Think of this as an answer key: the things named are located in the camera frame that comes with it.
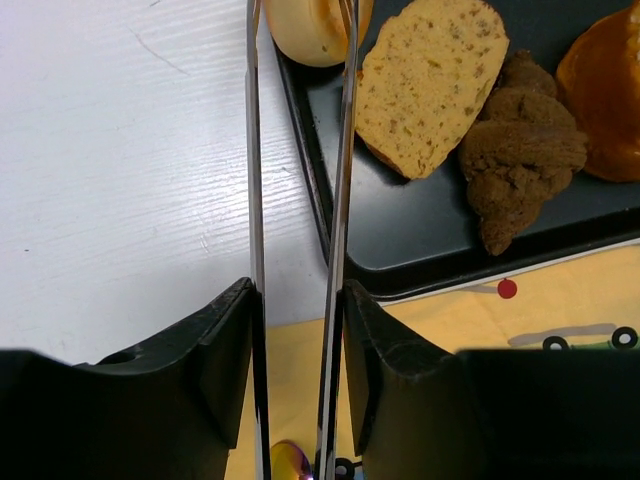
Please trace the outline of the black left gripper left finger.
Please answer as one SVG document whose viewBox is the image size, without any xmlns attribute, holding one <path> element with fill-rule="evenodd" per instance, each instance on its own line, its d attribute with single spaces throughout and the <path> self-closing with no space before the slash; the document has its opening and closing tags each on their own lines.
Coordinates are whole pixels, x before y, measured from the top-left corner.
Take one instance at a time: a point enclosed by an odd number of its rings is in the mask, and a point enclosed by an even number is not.
<svg viewBox="0 0 640 480">
<path fill-rule="evenodd" d="M 238 440 L 253 286 L 242 278 L 97 364 L 1 354 L 5 479 L 221 479 Z"/>
</svg>

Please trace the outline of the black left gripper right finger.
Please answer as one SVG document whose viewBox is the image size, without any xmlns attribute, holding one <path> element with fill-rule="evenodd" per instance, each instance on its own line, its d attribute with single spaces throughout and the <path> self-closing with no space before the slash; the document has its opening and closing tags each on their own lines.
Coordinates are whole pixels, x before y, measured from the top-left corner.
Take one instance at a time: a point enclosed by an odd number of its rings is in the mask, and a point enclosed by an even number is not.
<svg viewBox="0 0 640 480">
<path fill-rule="evenodd" d="M 344 291 L 354 449 L 369 479 L 635 479 L 639 337 L 450 353 Z"/>
</svg>

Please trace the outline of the metal tongs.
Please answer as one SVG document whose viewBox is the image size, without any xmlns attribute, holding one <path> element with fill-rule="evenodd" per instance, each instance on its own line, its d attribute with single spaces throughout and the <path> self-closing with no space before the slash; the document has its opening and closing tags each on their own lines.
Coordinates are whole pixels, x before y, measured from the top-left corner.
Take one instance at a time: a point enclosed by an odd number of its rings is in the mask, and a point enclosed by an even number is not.
<svg viewBox="0 0 640 480">
<path fill-rule="evenodd" d="M 322 369 L 319 390 L 314 479 L 333 479 L 336 461 L 337 397 L 343 332 L 344 263 L 349 223 L 355 133 L 359 3 L 339 3 L 348 34 L 341 97 L 341 132 L 332 216 L 326 293 Z M 249 1 L 246 11 L 245 109 L 248 162 L 251 278 L 256 291 L 252 316 L 252 365 L 255 409 L 255 477 L 270 479 L 267 339 L 265 314 L 265 250 L 262 194 L 260 97 L 257 34 L 261 3 Z"/>
</svg>

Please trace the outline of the glazed donut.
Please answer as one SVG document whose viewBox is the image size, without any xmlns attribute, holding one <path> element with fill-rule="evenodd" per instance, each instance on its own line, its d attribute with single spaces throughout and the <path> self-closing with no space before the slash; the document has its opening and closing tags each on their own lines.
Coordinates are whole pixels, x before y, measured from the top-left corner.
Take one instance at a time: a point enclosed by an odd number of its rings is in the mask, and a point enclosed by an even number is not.
<svg viewBox="0 0 640 480">
<path fill-rule="evenodd" d="M 291 60 L 318 68 L 344 62 L 348 34 L 338 0 L 266 0 L 262 9 L 273 40 Z"/>
</svg>

